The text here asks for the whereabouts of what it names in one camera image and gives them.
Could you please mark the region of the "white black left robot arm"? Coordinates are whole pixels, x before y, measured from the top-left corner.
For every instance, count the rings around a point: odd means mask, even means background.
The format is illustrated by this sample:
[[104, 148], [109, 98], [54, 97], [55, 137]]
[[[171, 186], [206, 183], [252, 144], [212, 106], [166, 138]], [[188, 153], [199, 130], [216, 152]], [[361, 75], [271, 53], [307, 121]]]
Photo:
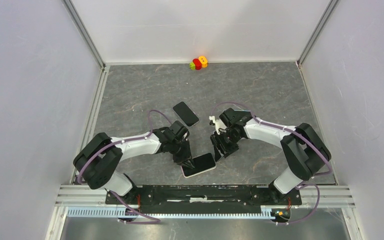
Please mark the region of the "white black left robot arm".
[[78, 171], [76, 182], [92, 190], [114, 192], [125, 204], [131, 204], [137, 198], [137, 190], [126, 174], [116, 171], [119, 163], [142, 155], [170, 153], [175, 164], [194, 168], [188, 137], [189, 130], [179, 121], [130, 137], [98, 133], [73, 160]]

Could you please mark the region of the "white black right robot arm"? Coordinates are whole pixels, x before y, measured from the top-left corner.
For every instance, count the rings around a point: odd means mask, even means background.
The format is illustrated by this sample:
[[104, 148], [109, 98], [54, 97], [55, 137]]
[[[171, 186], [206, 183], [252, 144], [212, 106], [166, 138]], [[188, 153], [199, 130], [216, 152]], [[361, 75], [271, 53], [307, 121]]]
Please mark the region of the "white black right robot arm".
[[264, 121], [251, 111], [228, 108], [219, 117], [209, 116], [215, 131], [210, 136], [215, 159], [227, 158], [239, 150], [242, 139], [259, 140], [282, 149], [287, 161], [286, 170], [269, 184], [269, 199], [282, 204], [289, 193], [301, 183], [321, 175], [320, 169], [332, 168], [332, 155], [314, 128], [280, 125]]

